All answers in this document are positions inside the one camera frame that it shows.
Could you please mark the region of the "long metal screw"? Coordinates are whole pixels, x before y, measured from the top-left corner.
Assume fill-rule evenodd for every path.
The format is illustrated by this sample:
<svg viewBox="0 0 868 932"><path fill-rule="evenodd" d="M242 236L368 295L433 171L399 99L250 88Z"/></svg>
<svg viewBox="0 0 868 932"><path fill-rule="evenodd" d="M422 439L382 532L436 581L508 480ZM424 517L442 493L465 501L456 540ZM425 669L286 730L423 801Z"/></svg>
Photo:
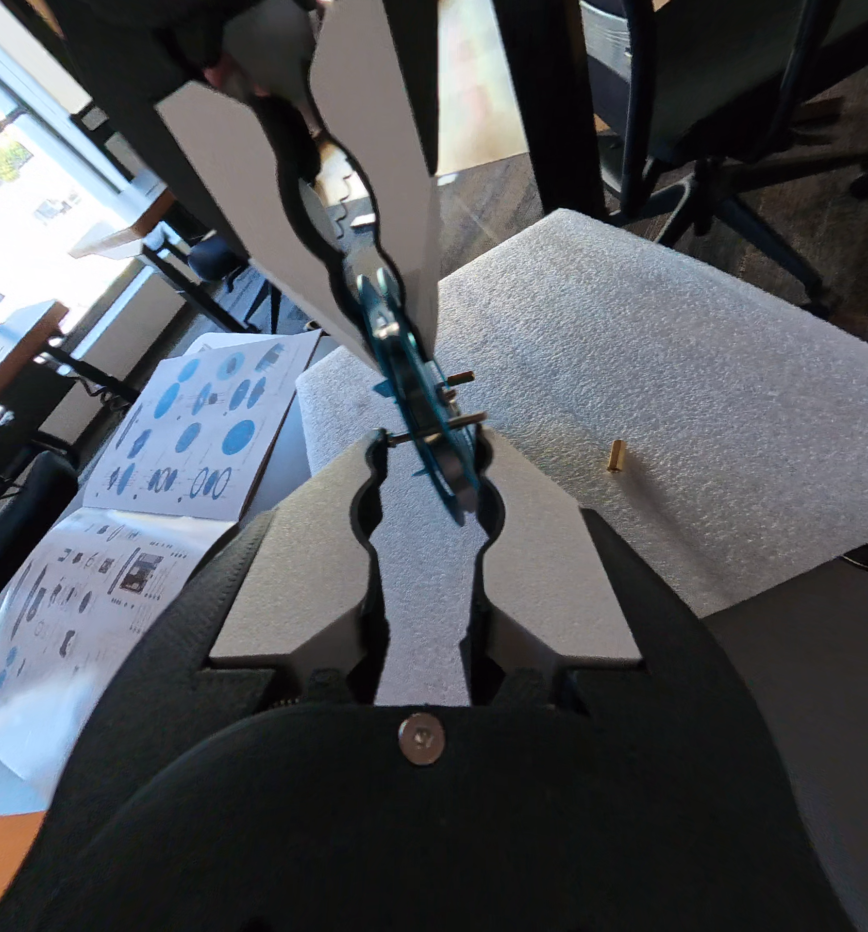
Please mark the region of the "long metal screw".
<svg viewBox="0 0 868 932"><path fill-rule="evenodd" d="M487 420L488 413L485 411L454 416L443 421L439 426L425 427L418 431L408 431L406 433L393 434L383 431L384 439L390 448L399 446L407 442L420 444L422 442L431 443L440 437L450 438L453 433L463 428L481 424Z"/></svg>

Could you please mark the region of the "black office chair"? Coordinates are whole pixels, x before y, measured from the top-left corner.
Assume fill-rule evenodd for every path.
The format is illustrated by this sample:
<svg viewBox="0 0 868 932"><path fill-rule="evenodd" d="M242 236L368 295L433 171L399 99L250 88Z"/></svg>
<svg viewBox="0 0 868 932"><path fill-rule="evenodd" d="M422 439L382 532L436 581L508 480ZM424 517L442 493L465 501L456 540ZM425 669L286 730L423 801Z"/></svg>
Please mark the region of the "black office chair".
<svg viewBox="0 0 868 932"><path fill-rule="evenodd" d="M744 193L855 167L868 197L868 151L804 131L838 120L813 101L868 66L868 1L580 2L604 187L618 227L659 216L673 248L718 220L796 279L803 309L826 320L820 274L742 198Z"/></svg>
<svg viewBox="0 0 868 932"><path fill-rule="evenodd" d="M32 462L26 482L0 510L0 592L59 519L79 488L77 468L46 450Z"/></svg>

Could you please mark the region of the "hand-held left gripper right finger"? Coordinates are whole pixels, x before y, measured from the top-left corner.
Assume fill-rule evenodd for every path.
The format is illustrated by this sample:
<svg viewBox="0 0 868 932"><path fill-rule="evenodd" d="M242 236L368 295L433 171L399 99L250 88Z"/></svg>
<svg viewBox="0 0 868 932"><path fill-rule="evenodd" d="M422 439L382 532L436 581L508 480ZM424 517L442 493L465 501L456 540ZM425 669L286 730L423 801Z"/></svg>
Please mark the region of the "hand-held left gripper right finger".
<svg viewBox="0 0 868 932"><path fill-rule="evenodd" d="M580 505L509 440L477 430L467 691L491 704L518 672L556 703L576 670L635 671L642 654Z"/></svg>

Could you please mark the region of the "blue metal turntable assembly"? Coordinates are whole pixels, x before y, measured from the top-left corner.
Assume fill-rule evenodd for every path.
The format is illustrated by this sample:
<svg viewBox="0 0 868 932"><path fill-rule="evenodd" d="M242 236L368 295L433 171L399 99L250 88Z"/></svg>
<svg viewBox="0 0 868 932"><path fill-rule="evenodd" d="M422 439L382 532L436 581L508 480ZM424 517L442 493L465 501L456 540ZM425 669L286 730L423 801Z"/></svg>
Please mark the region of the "blue metal turntable assembly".
<svg viewBox="0 0 868 932"><path fill-rule="evenodd" d="M417 449L447 512L462 526L479 505L475 428L486 413L464 415L436 361L426 361L401 305L401 291L382 266L359 275L358 300L370 346L405 425L402 442Z"/></svg>

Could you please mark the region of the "open instruction booklet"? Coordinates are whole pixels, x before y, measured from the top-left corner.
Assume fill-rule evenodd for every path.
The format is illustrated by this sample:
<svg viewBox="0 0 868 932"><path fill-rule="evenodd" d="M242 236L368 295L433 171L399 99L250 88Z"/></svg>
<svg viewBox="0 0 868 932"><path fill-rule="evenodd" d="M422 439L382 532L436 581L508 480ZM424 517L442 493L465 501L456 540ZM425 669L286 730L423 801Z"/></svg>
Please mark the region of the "open instruction booklet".
<svg viewBox="0 0 868 932"><path fill-rule="evenodd" d="M126 656L253 496L319 332L162 361L0 604L0 762L50 799Z"/></svg>

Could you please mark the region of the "black metal frame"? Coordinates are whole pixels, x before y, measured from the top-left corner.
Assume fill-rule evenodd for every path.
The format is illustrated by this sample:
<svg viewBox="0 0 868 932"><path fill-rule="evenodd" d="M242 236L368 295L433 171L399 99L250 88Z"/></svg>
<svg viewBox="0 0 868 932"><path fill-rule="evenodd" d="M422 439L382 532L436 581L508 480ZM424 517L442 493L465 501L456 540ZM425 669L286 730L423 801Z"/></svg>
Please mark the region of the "black metal frame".
<svg viewBox="0 0 868 932"><path fill-rule="evenodd" d="M543 210L607 218L578 1L495 1Z"/></svg>

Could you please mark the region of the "white foam sheet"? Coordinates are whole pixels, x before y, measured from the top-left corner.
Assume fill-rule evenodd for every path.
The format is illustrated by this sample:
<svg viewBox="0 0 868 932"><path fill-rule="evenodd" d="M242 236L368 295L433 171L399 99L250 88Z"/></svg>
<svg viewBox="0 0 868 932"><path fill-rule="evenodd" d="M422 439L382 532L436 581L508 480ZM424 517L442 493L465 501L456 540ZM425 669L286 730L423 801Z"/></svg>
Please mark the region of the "white foam sheet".
<svg viewBox="0 0 868 932"><path fill-rule="evenodd" d="M684 254L557 211L440 283L464 407L577 500L640 623L718 623L760 697L868 701L868 344ZM626 441L622 472L606 471ZM458 641L486 534L406 445L372 535L392 630L379 705L467 705Z"/></svg>

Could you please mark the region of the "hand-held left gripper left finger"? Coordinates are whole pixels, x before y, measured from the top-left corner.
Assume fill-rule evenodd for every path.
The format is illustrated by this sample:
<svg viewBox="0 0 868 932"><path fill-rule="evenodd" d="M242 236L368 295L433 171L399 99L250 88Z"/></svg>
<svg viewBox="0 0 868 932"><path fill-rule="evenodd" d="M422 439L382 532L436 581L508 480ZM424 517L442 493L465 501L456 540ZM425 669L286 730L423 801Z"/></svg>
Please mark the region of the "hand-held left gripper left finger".
<svg viewBox="0 0 868 932"><path fill-rule="evenodd" d="M303 695L334 670L353 699L375 699L389 644L377 553L387 435L374 430L273 509L258 552L209 653L222 669L277 673Z"/></svg>

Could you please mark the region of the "large window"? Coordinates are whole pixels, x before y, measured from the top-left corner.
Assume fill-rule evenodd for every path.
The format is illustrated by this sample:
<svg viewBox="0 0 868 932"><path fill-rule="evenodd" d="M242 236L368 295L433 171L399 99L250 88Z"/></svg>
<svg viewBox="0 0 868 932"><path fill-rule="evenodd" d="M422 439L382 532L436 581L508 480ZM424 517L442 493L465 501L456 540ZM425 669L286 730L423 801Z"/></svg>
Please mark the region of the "large window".
<svg viewBox="0 0 868 932"><path fill-rule="evenodd" d="M0 2L0 322L55 299L69 330L121 295L162 285L134 243L110 257L79 253L148 206L133 184L145 166L107 141L117 143L113 128L48 20Z"/></svg>

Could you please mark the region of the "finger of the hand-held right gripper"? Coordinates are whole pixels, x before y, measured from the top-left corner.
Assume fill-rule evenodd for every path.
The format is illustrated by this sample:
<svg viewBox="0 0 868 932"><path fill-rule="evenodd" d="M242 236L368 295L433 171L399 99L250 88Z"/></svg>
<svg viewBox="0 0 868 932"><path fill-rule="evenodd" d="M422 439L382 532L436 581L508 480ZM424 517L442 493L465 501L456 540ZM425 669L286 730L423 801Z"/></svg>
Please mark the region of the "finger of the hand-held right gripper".
<svg viewBox="0 0 868 932"><path fill-rule="evenodd" d="M367 366L378 364L332 293L324 263L295 234L279 197L277 159L253 110L189 81L156 105L254 266Z"/></svg>
<svg viewBox="0 0 868 932"><path fill-rule="evenodd" d="M406 316L431 352L439 320L440 204L383 2L330 4L309 80L325 127L370 195L378 250L399 276Z"/></svg>

